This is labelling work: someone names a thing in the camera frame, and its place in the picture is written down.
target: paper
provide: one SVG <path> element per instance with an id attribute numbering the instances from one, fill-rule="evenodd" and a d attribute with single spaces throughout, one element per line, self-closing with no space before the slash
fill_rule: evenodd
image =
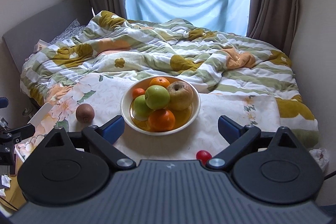
<path id="1" fill-rule="evenodd" d="M 11 178 L 7 175 L 2 175 L 1 176 L 1 184 L 7 188 L 11 187 Z"/>
<path id="2" fill-rule="evenodd" d="M 45 103 L 28 123 L 31 123 L 36 128 L 52 108 L 53 106 L 51 104 Z"/>
<path id="3" fill-rule="evenodd" d="M 47 42 L 45 42 L 45 41 L 43 41 L 43 40 L 40 39 L 40 40 L 36 43 L 36 45 L 34 46 L 34 53 L 37 53 L 37 52 L 43 50 L 44 48 L 46 48 L 46 47 L 48 47 L 48 46 L 50 46 L 49 43 L 47 43 Z"/>

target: tissue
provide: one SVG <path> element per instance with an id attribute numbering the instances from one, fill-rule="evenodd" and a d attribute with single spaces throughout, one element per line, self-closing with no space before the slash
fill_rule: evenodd
<path id="1" fill-rule="evenodd" d="M 7 188 L 11 187 L 11 178 L 8 177 L 7 175 L 2 175 L 1 176 L 1 184 Z"/>
<path id="2" fill-rule="evenodd" d="M 327 150 L 325 148 L 312 149 L 309 151 L 309 153 L 316 160 L 322 171 L 324 171 L 329 162 Z"/>

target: headboard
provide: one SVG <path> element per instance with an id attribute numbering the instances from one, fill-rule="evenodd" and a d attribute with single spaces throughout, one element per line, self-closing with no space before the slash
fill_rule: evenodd
<path id="1" fill-rule="evenodd" d="M 40 39 L 50 42 L 76 18 L 81 25 L 87 25 L 92 17 L 89 0 L 65 0 L 21 22 L 6 32 L 2 39 L 21 73 L 25 59 L 32 54 Z"/>

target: bed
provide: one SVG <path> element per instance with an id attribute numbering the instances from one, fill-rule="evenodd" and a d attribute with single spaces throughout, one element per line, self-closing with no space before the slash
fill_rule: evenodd
<path id="1" fill-rule="evenodd" d="M 52 40 L 76 18 L 87 25 L 80 34 L 25 62 L 39 39 Z M 108 11 L 92 18 L 89 0 L 67 0 L 42 11 L 3 39 L 21 72 L 21 90 L 40 106 L 52 105 L 35 136 L 17 145 L 24 159 L 55 124 L 80 130 L 75 119 L 79 104 L 93 106 L 93 123 L 100 126 L 120 114 L 120 99 L 134 81 L 153 75 L 191 83 L 202 107 L 196 121 L 178 134 L 158 138 L 126 127 L 115 146 L 137 162 L 193 159 L 201 149 L 215 155 L 228 145 L 218 133 L 220 115 L 264 131 L 288 126 L 307 148 L 318 142 L 317 121 L 302 103 L 291 60 L 262 41 L 198 28 L 179 18 L 153 23 Z"/>

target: red ball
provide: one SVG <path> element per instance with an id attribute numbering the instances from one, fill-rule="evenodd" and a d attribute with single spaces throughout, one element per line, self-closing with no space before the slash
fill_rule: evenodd
<path id="1" fill-rule="evenodd" d="M 211 158 L 212 158 L 211 154 L 208 151 L 205 151 L 205 150 L 200 150 L 196 154 L 196 159 L 200 160 L 204 165 Z"/>

